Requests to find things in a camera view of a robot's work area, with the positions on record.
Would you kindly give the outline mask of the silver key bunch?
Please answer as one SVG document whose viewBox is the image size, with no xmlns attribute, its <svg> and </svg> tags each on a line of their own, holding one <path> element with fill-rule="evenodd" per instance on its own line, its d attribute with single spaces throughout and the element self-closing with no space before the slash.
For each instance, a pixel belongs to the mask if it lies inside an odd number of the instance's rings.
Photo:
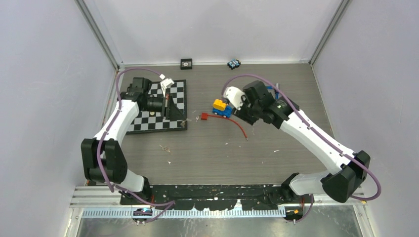
<svg viewBox="0 0 419 237">
<path fill-rule="evenodd" d="M 186 128 L 186 127 L 187 127 L 188 122 L 190 122 L 190 121 L 191 121 L 190 119 L 182 120 L 182 121 L 180 122 L 180 126 L 181 126 L 182 128 Z"/>
<path fill-rule="evenodd" d="M 170 150 L 170 148 L 169 147 L 167 147 L 167 146 L 163 146 L 163 145 L 159 145 L 160 146 L 160 148 L 161 148 L 161 150 L 162 151 L 165 151 L 165 152 L 167 152 L 167 153 L 169 153 L 169 154 L 171 154 L 171 150 Z"/>
</svg>

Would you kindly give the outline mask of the red cable padlock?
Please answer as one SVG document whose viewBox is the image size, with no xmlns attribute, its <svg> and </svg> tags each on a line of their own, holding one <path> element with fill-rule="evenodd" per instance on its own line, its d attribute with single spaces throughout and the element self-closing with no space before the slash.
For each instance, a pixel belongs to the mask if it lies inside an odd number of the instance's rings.
<svg viewBox="0 0 419 237">
<path fill-rule="evenodd" d="M 220 115 L 213 115 L 213 114 L 208 114 L 208 113 L 204 113 L 204 112 L 202 112 L 200 114 L 200 120 L 208 120 L 208 118 L 219 118 L 219 119 L 222 119 L 222 120 L 225 120 L 225 121 L 230 121 L 230 122 L 234 123 L 236 126 L 239 127 L 239 129 L 241 130 L 244 138 L 247 141 L 249 140 L 248 135 L 246 134 L 244 128 L 238 122 L 236 122 L 235 120 L 233 120 L 231 118 L 225 118 L 225 117 L 220 116 Z"/>
</svg>

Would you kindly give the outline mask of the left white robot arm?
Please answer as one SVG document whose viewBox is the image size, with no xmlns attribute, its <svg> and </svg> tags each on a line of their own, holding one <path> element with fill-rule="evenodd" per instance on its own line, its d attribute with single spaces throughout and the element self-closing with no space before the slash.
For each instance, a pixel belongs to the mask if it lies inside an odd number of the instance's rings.
<svg viewBox="0 0 419 237">
<path fill-rule="evenodd" d="M 152 192 L 146 177 L 129 170 L 121 144 L 134 127 L 139 115 L 153 112 L 162 129 L 177 126 L 186 120 L 184 101 L 179 94 L 185 84 L 163 78 L 152 82 L 134 77 L 126 91 L 120 92 L 116 106 L 101 130 L 81 143 L 84 176 L 87 180 L 104 183 L 113 190 L 121 187 L 132 191 L 132 197 L 139 204 L 147 204 Z"/>
</svg>

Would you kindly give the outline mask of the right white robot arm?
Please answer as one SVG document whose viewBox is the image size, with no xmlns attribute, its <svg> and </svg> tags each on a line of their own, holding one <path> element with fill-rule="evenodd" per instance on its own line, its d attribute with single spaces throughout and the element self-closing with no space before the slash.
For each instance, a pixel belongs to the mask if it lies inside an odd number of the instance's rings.
<svg viewBox="0 0 419 237">
<path fill-rule="evenodd" d="M 285 95 L 274 98 L 259 80 L 243 89 L 226 88 L 223 98 L 234 107 L 234 114 L 253 125 L 259 119 L 287 133 L 309 150 L 326 168 L 312 174 L 292 174 L 282 185 L 282 196 L 296 202 L 302 195 L 327 194 L 344 203 L 365 181 L 370 156 L 354 152 L 314 124 L 297 104 Z"/>
</svg>

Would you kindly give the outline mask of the blue yellow toy car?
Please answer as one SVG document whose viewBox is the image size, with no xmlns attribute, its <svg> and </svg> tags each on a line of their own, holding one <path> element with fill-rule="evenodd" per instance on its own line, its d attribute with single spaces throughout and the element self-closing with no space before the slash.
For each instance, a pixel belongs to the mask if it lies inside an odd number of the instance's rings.
<svg viewBox="0 0 419 237">
<path fill-rule="evenodd" d="M 233 108 L 220 99 L 215 99 L 212 105 L 212 113 L 224 118 L 230 118 Z"/>
</svg>

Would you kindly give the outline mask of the small blue toy car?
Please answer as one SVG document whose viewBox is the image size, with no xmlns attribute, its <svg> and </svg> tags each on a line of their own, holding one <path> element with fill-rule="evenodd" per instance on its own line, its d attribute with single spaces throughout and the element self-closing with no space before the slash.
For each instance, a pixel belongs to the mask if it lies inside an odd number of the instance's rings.
<svg viewBox="0 0 419 237">
<path fill-rule="evenodd" d="M 239 68 L 239 67 L 241 66 L 241 61 L 240 61 L 240 60 L 238 60 L 238 59 L 233 59 L 233 60 L 231 60 L 231 61 L 227 62 L 227 66 L 228 66 L 231 70 L 236 69 L 236 68 Z"/>
</svg>

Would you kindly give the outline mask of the small black square box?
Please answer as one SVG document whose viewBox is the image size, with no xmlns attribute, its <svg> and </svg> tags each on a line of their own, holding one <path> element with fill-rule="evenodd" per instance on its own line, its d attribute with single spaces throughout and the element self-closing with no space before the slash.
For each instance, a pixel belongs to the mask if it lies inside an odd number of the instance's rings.
<svg viewBox="0 0 419 237">
<path fill-rule="evenodd" d="M 181 70 L 191 70 L 193 69 L 193 59 L 180 59 L 180 69 Z"/>
</svg>

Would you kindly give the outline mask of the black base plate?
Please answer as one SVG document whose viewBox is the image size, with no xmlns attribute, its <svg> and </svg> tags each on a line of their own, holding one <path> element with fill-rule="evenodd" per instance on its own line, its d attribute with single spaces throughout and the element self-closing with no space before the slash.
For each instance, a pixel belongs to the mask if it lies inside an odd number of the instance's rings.
<svg viewBox="0 0 419 237">
<path fill-rule="evenodd" d="M 116 186 L 122 205 L 150 205 L 157 210 L 274 210 L 282 204 L 303 208 L 314 203 L 312 195 L 298 196 L 287 186 L 273 184 L 236 185 L 153 185 L 144 191 L 128 191 Z"/>
</svg>

